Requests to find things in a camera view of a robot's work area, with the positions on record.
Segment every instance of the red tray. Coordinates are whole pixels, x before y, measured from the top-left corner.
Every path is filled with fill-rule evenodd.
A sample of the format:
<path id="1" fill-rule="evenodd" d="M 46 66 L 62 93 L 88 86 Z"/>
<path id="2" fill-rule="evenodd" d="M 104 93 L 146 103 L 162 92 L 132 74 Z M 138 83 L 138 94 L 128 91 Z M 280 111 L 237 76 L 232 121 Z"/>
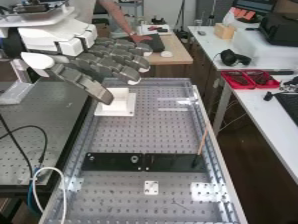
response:
<path id="1" fill-rule="evenodd" d="M 259 89 L 280 88 L 280 82 L 263 70 L 245 70 L 245 74 L 256 83 Z"/>
<path id="2" fill-rule="evenodd" d="M 231 84 L 233 89 L 255 89 L 256 83 L 245 72 L 239 70 L 223 71 L 221 76 Z"/>

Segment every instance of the person's arm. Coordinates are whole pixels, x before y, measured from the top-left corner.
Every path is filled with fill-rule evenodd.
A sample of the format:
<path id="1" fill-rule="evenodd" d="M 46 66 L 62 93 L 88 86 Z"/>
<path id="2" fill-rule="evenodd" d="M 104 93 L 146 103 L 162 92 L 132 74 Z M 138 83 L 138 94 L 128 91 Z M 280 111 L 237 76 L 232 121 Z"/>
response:
<path id="1" fill-rule="evenodd" d="M 124 32 L 131 36 L 131 38 L 134 39 L 134 41 L 136 43 L 139 43 L 143 40 L 151 40 L 152 39 L 148 36 L 139 36 L 134 32 L 134 29 L 131 28 L 131 26 L 128 24 L 128 21 L 127 21 L 127 19 L 124 17 L 124 13 L 123 13 L 119 5 L 114 1 L 111 1 L 111 0 L 99 0 L 99 2 L 103 5 L 103 7 L 107 9 L 107 11 L 110 12 L 110 14 L 114 16 L 114 18 L 115 18 L 119 26 L 124 30 Z"/>

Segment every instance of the wooden stick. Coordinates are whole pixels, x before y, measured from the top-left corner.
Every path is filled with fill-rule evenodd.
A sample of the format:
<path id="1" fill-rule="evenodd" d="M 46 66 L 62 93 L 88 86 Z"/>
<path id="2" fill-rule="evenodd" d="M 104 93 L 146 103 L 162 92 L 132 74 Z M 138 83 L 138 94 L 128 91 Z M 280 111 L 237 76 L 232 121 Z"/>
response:
<path id="1" fill-rule="evenodd" d="M 203 154 L 203 147 L 205 145 L 205 139 L 208 137 L 208 126 L 209 126 L 209 122 L 207 123 L 205 132 L 204 132 L 204 135 L 203 135 L 203 140 L 201 140 L 200 147 L 199 147 L 199 155 Z"/>

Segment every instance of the person's hand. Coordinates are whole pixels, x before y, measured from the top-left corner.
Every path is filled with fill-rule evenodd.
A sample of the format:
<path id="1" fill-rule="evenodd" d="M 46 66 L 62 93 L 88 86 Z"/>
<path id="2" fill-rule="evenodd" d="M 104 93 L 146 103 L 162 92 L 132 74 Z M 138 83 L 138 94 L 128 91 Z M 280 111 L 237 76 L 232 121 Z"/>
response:
<path id="1" fill-rule="evenodd" d="M 140 43 L 144 40 L 152 40 L 150 36 L 139 36 L 138 34 L 132 35 L 131 38 L 134 39 L 135 43 Z"/>

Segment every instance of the person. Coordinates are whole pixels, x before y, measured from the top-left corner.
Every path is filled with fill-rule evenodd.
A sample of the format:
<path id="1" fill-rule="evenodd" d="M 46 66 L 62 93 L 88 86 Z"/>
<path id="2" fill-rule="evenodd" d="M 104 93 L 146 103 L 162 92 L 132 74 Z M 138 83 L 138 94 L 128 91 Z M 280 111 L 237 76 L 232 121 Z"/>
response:
<path id="1" fill-rule="evenodd" d="M 138 35 L 138 33 L 134 31 L 124 17 L 124 13 L 114 0 L 71 0 L 70 4 L 71 6 L 75 6 L 76 12 L 79 13 L 76 18 L 78 20 L 86 23 L 92 23 L 96 3 L 100 3 L 108 13 L 114 16 L 115 21 L 118 22 L 124 32 L 130 35 L 135 43 L 152 39 L 148 36 Z"/>

